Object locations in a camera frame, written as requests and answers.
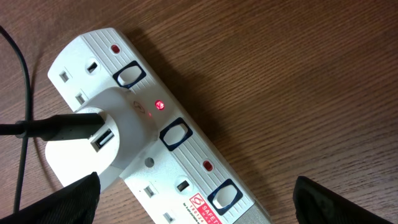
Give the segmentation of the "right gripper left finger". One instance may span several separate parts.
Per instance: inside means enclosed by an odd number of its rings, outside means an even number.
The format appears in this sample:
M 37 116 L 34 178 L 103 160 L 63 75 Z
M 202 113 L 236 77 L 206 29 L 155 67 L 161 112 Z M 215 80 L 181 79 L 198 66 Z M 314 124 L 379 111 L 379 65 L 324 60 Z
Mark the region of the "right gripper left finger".
M 96 172 L 4 217 L 1 224 L 92 224 L 100 200 Z

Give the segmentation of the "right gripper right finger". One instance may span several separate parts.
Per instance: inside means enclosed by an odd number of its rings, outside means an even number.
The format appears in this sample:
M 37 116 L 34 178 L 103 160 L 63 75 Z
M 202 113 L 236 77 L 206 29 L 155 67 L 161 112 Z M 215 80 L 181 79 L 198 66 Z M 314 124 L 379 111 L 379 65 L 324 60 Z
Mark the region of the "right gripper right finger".
M 305 176 L 296 180 L 293 201 L 299 224 L 392 224 Z

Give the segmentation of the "white power strip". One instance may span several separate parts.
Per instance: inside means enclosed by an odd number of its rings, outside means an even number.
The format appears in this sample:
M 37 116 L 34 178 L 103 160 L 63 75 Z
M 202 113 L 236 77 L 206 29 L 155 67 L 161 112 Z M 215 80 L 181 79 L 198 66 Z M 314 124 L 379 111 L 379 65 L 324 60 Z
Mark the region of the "white power strip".
M 48 77 L 73 112 L 112 87 L 132 91 L 157 127 L 117 180 L 156 223 L 270 223 L 258 202 L 131 42 L 105 28 L 73 39 Z

